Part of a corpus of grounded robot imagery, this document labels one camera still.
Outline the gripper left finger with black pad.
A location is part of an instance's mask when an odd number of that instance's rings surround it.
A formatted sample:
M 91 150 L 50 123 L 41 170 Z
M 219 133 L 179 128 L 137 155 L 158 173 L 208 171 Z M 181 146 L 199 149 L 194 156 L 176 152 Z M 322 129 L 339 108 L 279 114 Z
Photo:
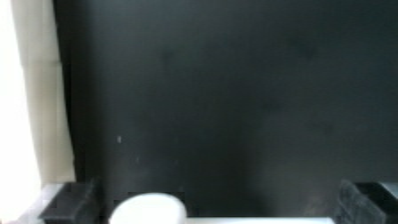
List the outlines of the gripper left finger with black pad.
M 44 224 L 100 224 L 101 191 L 98 180 L 68 182 L 39 214 Z

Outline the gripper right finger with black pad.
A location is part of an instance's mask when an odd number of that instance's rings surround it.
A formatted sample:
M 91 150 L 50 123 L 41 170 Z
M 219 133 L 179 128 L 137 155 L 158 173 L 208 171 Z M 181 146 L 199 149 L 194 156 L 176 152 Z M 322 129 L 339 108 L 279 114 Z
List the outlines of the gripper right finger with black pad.
M 332 220 L 336 224 L 398 224 L 398 182 L 341 182 Z

